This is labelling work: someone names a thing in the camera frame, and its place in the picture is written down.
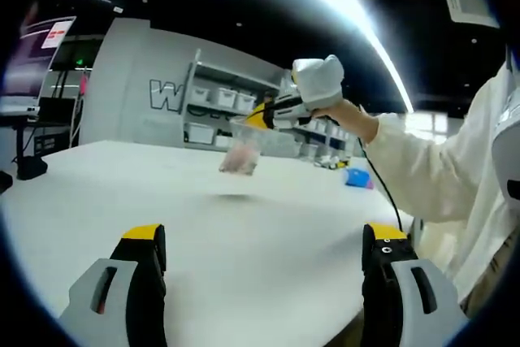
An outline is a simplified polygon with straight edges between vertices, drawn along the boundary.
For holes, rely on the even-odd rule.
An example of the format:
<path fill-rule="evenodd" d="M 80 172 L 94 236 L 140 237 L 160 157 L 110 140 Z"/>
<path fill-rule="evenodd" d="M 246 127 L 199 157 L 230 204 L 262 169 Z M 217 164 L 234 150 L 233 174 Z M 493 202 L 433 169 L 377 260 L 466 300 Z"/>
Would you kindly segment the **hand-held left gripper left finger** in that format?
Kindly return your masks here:
<path fill-rule="evenodd" d="M 70 287 L 60 326 L 79 346 L 166 346 L 166 269 L 164 226 L 130 229 Z"/>

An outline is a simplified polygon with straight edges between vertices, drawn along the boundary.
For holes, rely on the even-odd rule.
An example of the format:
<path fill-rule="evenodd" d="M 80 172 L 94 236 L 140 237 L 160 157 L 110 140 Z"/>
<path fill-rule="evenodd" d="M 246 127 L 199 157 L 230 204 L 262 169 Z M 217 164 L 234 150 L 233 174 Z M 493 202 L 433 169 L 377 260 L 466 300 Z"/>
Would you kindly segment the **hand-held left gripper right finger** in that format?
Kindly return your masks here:
<path fill-rule="evenodd" d="M 364 226 L 362 272 L 362 346 L 446 346 L 468 323 L 451 280 L 398 228 Z"/>

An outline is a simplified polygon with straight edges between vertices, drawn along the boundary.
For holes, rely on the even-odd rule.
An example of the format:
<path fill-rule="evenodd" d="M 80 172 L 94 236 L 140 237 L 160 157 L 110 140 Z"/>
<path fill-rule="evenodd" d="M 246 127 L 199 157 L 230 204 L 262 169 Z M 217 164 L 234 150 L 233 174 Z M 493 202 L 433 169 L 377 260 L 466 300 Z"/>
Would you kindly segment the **person's right hand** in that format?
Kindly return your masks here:
<path fill-rule="evenodd" d="M 375 138 L 379 127 L 379 121 L 376 117 L 367 114 L 346 99 L 327 108 L 314 110 L 312 116 L 315 118 L 330 117 L 344 130 L 352 133 L 366 144 Z"/>

